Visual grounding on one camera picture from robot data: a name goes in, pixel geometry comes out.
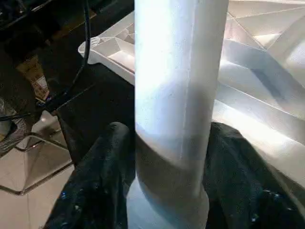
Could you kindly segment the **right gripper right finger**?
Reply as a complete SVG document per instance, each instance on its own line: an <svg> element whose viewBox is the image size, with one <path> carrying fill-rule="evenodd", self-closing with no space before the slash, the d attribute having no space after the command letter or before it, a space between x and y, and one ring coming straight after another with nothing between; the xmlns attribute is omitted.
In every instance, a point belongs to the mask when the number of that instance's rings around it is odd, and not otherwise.
<svg viewBox="0 0 305 229"><path fill-rule="evenodd" d="M302 229L305 218L291 188L242 134L213 122L203 185L209 229Z"/></svg>

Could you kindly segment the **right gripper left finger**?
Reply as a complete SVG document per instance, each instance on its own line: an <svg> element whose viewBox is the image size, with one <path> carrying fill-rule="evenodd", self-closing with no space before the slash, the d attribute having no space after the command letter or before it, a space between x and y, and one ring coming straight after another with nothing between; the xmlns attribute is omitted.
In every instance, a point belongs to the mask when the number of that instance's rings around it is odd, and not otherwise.
<svg viewBox="0 0 305 229"><path fill-rule="evenodd" d="M134 133L110 123L71 173L47 229L126 229L126 198L135 178Z"/></svg>

